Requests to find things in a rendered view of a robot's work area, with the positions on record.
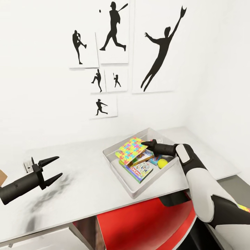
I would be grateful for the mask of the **board game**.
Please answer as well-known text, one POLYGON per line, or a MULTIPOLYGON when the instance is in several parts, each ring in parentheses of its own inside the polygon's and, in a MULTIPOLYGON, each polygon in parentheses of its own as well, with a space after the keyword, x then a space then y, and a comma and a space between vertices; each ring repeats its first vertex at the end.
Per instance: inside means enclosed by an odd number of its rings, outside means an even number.
POLYGON ((149 160, 147 160, 147 161, 149 161, 150 163, 152 163, 152 164, 154 164, 154 165, 156 165, 156 166, 157 166, 158 161, 161 159, 161 157, 162 157, 162 155, 160 155, 160 154, 159 154, 159 156, 158 156, 158 157, 154 157, 154 158, 149 159, 149 160))
POLYGON ((146 160, 154 158, 155 155, 153 151, 150 151, 148 149, 145 149, 142 151, 136 158, 134 158, 132 161, 129 162, 129 167, 133 167, 135 165, 138 165, 146 160))
POLYGON ((119 160, 119 164, 139 183, 153 171, 153 167, 145 161, 133 167, 129 167, 128 164, 125 165, 121 160, 119 160))

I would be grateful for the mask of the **tennis ball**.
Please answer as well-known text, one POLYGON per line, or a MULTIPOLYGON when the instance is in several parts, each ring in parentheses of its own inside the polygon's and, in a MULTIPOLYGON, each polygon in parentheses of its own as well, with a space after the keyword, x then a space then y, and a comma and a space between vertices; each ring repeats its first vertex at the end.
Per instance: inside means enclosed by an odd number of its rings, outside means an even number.
POLYGON ((166 164, 168 164, 168 162, 166 160, 164 160, 164 159, 160 159, 158 161, 159 168, 163 168, 166 164))

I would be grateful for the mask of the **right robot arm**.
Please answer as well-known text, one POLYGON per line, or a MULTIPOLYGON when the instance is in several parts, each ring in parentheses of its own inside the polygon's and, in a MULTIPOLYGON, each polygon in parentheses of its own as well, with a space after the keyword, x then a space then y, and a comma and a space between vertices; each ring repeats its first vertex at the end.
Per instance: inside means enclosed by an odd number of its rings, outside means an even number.
POLYGON ((144 141, 155 157, 177 154, 186 176, 197 217, 212 226, 232 250, 250 250, 250 212, 239 207, 210 174, 188 144, 144 141))

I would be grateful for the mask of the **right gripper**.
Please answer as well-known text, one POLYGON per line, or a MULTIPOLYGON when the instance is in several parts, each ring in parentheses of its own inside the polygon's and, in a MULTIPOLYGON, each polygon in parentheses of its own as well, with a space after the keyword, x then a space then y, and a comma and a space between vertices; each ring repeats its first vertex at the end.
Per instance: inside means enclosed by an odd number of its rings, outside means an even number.
POLYGON ((153 139, 151 141, 144 141, 141 144, 147 145, 148 147, 146 149, 153 151, 155 157, 158 157, 160 155, 166 155, 166 146, 167 144, 160 144, 157 143, 156 139, 153 139))

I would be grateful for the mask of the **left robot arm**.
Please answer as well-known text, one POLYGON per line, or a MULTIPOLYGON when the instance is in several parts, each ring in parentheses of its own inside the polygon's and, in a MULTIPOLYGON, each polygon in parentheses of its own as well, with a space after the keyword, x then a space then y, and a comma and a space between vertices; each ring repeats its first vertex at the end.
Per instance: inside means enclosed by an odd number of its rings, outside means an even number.
POLYGON ((34 164, 33 157, 26 157, 23 162, 23 168, 25 170, 24 177, 17 179, 16 181, 0 187, 0 198, 4 205, 8 204, 12 200, 22 196, 23 194, 31 191, 32 189, 40 186, 41 190, 49 187, 53 182, 60 178, 63 173, 57 174, 52 178, 44 180, 42 172, 44 166, 60 158, 59 156, 47 158, 34 164))

